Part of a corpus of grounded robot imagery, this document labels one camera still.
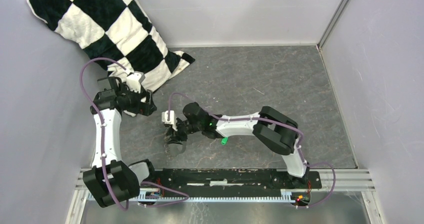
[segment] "green object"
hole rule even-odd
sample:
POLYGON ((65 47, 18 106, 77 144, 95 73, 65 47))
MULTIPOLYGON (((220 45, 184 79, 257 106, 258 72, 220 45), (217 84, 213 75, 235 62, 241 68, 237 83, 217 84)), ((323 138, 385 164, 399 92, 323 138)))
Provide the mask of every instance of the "green object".
POLYGON ((226 145, 228 141, 228 137, 225 137, 224 139, 221 140, 221 145, 226 145))

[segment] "black-and-white checkered pillow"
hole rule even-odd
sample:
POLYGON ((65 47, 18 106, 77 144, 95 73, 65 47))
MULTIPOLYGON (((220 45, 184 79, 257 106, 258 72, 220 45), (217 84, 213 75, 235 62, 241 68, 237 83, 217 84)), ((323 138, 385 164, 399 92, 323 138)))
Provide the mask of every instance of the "black-and-white checkered pillow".
MULTIPOLYGON (((137 0, 27 0, 34 15, 93 59, 107 57, 145 74, 142 85, 155 91, 194 59, 166 44, 137 0)), ((126 80, 116 64, 98 61, 112 76, 126 80)))

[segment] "checkered cushion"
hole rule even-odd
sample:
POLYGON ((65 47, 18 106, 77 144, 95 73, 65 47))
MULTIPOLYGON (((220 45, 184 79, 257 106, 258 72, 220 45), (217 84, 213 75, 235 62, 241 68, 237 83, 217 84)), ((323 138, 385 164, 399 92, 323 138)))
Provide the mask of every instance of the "checkered cushion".
MULTIPOLYGON (((155 91, 194 59, 170 52, 137 0, 27 0, 34 15, 54 32, 75 41, 91 58, 107 57, 145 74, 142 85, 155 91)), ((116 64, 98 61, 126 80, 116 64)))

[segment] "robotic arm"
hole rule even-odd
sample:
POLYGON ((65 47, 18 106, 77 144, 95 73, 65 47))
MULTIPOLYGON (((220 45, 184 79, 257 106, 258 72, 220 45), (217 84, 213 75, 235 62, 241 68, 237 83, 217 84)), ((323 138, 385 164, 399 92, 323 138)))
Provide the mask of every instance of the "robotic arm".
MULTIPOLYGON (((94 103, 104 118, 104 148, 106 170, 113 192, 119 201, 128 200, 139 195, 140 182, 149 176, 151 163, 141 161, 130 167, 122 162, 120 152, 119 130, 122 112, 128 115, 137 114, 149 116, 157 108, 153 103, 152 91, 145 90, 141 82, 144 75, 140 72, 131 73, 122 83, 120 78, 106 77, 97 81, 100 92, 96 94, 94 103)), ((83 181, 97 203, 101 207, 114 204, 102 173, 101 131, 102 125, 97 111, 91 107, 96 122, 96 152, 91 164, 91 170, 83 173, 83 181)))
POLYGON ((299 141, 298 134, 288 128, 255 120, 257 118, 265 118, 294 128, 298 127, 295 121, 279 113, 277 110, 269 106, 264 106, 260 112, 246 116, 217 115, 217 117, 229 121, 215 119, 196 102, 187 104, 182 111, 187 118, 185 121, 176 118, 174 111, 170 111, 169 120, 168 111, 162 113, 162 122, 167 127, 165 137, 169 145, 179 145, 183 149, 184 147, 181 142, 187 140, 188 134, 195 132, 201 132, 202 135, 210 139, 225 138, 234 135, 255 136, 268 149, 283 157, 289 175, 301 183, 307 182, 309 168, 302 162, 302 158, 296 147, 299 141))

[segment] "metal frame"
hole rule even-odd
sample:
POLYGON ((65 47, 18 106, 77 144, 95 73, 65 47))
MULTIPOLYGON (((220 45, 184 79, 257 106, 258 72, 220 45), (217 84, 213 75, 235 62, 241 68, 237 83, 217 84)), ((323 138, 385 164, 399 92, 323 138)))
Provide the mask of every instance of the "metal frame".
POLYGON ((322 35, 321 39, 319 40, 317 46, 318 48, 322 48, 324 44, 326 43, 327 39, 329 38, 331 32, 334 29, 334 26, 338 22, 340 16, 342 15, 346 5, 349 3, 350 0, 341 0, 340 4, 338 5, 333 17, 330 20, 330 23, 328 24, 327 28, 324 31, 324 34, 322 35))
MULTIPOLYGON (((84 185, 82 174, 87 169, 82 169, 79 173, 75 191, 72 197, 72 202, 69 207, 68 216, 66 218, 66 224, 79 224, 84 213, 85 205, 87 200, 90 198, 90 192, 84 185)), ((321 177, 322 189, 313 189, 314 192, 328 191, 333 183, 333 173, 330 169, 314 169, 319 172, 321 177)), ((371 179, 371 175, 366 169, 336 169, 336 186, 334 192, 361 192, 365 201, 366 211, 371 224, 384 224, 384 219, 380 214, 379 205, 375 193, 375 187, 371 179)), ((304 189, 281 189, 282 197, 274 198, 260 198, 252 199, 249 198, 214 198, 207 201, 214 202, 251 202, 251 201, 262 201, 262 202, 289 202, 288 195, 291 192, 304 191, 304 189)), ((202 198, 193 198, 189 201, 205 201, 202 198)))

